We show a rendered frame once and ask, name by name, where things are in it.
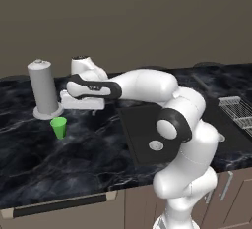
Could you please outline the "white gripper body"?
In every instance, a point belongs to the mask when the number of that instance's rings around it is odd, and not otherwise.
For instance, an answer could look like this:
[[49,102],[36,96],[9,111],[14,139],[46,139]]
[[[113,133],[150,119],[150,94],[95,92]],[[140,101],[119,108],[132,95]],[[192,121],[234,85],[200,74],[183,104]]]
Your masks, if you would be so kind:
[[105,107],[105,101],[102,98],[88,97],[78,100],[65,89],[60,91],[60,98],[64,109],[103,110]]

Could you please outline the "green cup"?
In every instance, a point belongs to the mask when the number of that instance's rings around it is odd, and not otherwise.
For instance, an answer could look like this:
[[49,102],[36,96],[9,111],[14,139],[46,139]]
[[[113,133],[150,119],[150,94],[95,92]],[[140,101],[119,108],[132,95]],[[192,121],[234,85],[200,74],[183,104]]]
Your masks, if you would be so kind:
[[64,139],[66,136],[67,119],[65,117],[55,117],[50,121],[54,134],[57,139]]

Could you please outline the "black double basin sink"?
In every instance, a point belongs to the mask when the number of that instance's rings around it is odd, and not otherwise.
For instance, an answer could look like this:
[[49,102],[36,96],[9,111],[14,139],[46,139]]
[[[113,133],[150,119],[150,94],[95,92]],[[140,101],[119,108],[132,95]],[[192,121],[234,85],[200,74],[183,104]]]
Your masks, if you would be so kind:
[[[219,101],[208,97],[206,103],[203,120],[212,124],[220,134],[217,155],[252,152],[252,138],[218,107]],[[179,141],[163,138],[156,128],[160,110],[156,104],[118,109],[127,144],[137,166],[171,162],[177,155]]]

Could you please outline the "grey cylinder on round base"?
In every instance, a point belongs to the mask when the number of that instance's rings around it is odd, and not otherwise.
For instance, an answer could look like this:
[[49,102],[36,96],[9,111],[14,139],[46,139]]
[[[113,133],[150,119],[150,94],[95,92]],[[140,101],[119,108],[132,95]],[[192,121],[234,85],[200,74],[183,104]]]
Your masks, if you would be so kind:
[[51,120],[63,113],[58,102],[51,63],[36,59],[28,64],[28,72],[36,107],[33,116],[39,120]]

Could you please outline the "taupe cupboard door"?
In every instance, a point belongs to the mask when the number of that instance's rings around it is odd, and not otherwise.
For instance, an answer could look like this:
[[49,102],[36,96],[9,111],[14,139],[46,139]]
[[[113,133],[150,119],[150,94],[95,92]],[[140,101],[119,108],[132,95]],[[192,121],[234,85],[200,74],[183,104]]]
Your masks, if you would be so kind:
[[165,209],[166,200],[160,199],[152,185],[125,191],[125,229],[153,229]]
[[224,177],[221,179],[221,173],[219,173],[218,183],[214,188],[210,202],[205,204],[205,199],[202,197],[195,205],[192,218],[200,229],[221,229],[223,227],[229,201],[226,201],[225,198],[223,201],[220,201],[219,193],[225,182],[226,178]]
[[224,229],[252,229],[252,167],[233,173],[225,200],[229,205]]

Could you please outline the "dishwasher front panel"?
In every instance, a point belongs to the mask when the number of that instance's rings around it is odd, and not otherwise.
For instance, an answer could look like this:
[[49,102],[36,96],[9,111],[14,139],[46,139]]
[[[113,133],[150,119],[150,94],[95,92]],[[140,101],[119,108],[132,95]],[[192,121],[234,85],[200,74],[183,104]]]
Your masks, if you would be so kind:
[[124,194],[121,190],[115,200],[13,219],[0,214],[0,229],[124,229]]

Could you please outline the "dark round stool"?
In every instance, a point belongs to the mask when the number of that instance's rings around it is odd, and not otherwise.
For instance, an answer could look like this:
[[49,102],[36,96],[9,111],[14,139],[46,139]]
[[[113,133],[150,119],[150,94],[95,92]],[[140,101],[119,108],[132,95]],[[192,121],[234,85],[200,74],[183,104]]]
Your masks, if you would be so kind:
[[225,66],[225,64],[223,64],[223,63],[207,61],[207,62],[196,63],[193,66],[193,68],[205,68],[205,67],[221,68],[223,66]]

